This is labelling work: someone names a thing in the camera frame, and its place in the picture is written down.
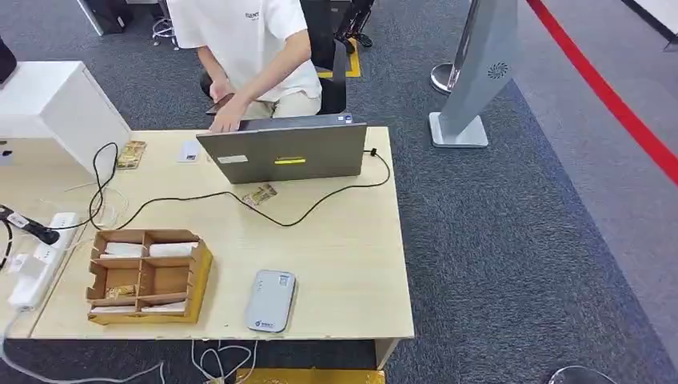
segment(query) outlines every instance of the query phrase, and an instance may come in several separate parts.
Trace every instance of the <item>red tape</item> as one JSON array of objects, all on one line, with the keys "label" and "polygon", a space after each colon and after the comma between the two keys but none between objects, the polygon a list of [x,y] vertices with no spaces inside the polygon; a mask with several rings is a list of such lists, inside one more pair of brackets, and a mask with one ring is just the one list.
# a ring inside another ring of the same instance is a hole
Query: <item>red tape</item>
[{"label": "red tape", "polygon": [[579,75],[588,83],[593,92],[607,106],[608,110],[636,140],[640,148],[658,165],[662,171],[678,186],[678,158],[661,140],[633,113],[624,100],[600,76],[591,62],[581,53],[572,39],[558,24],[541,0],[527,0],[536,16],[544,24],[553,40],[563,50],[565,56],[574,65]]}]

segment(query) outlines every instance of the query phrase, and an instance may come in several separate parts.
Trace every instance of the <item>power strip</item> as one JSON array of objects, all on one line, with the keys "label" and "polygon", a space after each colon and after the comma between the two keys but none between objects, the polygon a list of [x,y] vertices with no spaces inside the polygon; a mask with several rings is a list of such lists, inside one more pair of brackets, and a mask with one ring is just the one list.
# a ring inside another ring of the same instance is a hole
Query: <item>power strip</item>
[{"label": "power strip", "polygon": [[[78,214],[61,212],[54,215],[49,227],[73,226],[78,224],[78,219]],[[22,310],[34,310],[40,306],[77,230],[77,228],[59,230],[61,236],[56,243],[51,246],[40,243],[33,257],[28,257],[23,261],[18,268],[17,285],[7,300],[9,304]]]}]

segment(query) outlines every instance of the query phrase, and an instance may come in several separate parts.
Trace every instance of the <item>white t-shirt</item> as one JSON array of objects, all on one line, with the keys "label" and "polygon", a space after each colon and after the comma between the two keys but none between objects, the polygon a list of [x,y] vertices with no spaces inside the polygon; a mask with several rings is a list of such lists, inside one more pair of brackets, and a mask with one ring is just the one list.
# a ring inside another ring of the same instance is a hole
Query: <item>white t-shirt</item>
[{"label": "white t-shirt", "polygon": [[[285,45],[306,30],[300,0],[168,0],[174,33],[181,48],[207,46],[239,90],[259,74]],[[321,95],[310,60],[258,100],[276,102],[304,91]]]}]

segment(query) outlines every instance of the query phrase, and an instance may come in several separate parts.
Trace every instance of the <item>chrome base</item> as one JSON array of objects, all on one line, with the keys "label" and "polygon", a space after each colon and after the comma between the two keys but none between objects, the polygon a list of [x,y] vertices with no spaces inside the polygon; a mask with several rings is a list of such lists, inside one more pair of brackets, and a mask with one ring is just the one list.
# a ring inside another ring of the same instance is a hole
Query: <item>chrome base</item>
[{"label": "chrome base", "polygon": [[446,62],[435,66],[431,71],[431,86],[434,90],[442,94],[449,94],[452,92],[452,87],[448,87],[449,76],[452,73],[454,64],[451,62]]},{"label": "chrome base", "polygon": [[440,116],[440,112],[429,114],[433,146],[437,148],[485,148],[488,145],[487,134],[485,134],[480,116],[476,116],[471,124],[466,126],[458,135],[448,135],[447,137],[443,136]]}]

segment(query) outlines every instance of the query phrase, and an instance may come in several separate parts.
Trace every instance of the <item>cardboard organizer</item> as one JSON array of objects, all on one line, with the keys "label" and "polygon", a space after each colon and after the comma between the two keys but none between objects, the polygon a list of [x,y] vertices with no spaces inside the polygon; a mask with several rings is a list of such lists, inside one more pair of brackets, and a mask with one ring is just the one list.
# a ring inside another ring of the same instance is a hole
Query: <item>cardboard organizer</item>
[{"label": "cardboard organizer", "polygon": [[[128,242],[144,246],[142,256],[101,258],[108,242]],[[185,257],[149,257],[154,243],[198,242]],[[98,306],[133,306],[129,312],[88,313],[91,322],[110,323],[197,322],[205,294],[212,253],[198,236],[188,230],[105,230],[97,233],[91,254],[90,273],[94,284],[86,299],[92,309]],[[115,286],[135,285],[134,296],[106,298]],[[182,302],[184,310],[142,312],[142,308]]]}]

